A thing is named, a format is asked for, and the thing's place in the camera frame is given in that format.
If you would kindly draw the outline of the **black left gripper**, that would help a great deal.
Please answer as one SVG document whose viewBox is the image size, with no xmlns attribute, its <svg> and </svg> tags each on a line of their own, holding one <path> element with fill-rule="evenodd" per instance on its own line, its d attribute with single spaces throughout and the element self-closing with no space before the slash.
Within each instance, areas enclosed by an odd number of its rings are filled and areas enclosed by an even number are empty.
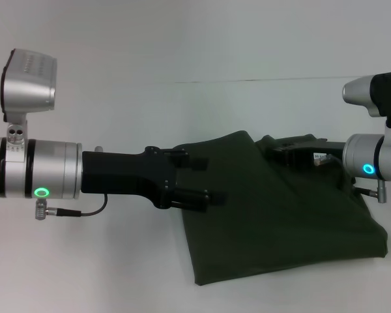
<svg viewBox="0 0 391 313">
<path fill-rule="evenodd" d="M 170 207 L 205 212 L 208 206 L 225 205 L 227 193 L 177 188 L 177 170 L 205 171 L 207 158 L 190 156 L 181 149 L 148 146 L 136 155 L 82 153 L 81 191 L 84 194 L 137 195 L 159 209 Z"/>
</svg>

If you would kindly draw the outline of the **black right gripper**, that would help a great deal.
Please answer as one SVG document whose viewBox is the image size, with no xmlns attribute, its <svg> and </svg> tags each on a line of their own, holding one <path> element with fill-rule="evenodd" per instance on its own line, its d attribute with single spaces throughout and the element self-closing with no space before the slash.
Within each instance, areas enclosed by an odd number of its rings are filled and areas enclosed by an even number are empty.
<svg viewBox="0 0 391 313">
<path fill-rule="evenodd" d="M 325 138 L 289 137 L 276 140 L 276 146 L 269 148 L 269 160 L 291 168 L 310 168 L 315 157 L 333 155 L 342 159 L 345 142 L 331 142 Z"/>
</svg>

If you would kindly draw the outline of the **dark green printed T-shirt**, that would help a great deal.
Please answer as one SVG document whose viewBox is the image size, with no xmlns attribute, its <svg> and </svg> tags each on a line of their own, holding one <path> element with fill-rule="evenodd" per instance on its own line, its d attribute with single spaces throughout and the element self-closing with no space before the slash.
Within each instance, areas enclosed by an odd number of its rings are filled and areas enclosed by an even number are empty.
<svg viewBox="0 0 391 313">
<path fill-rule="evenodd" d="M 181 188 L 227 194 L 224 205 L 182 220 L 197 285 L 326 261 L 382 258 L 388 235 L 336 162 L 299 168 L 269 149 L 317 140 L 311 134 L 254 141 L 245 131 L 183 145 L 207 158 L 205 171 L 181 170 Z"/>
</svg>

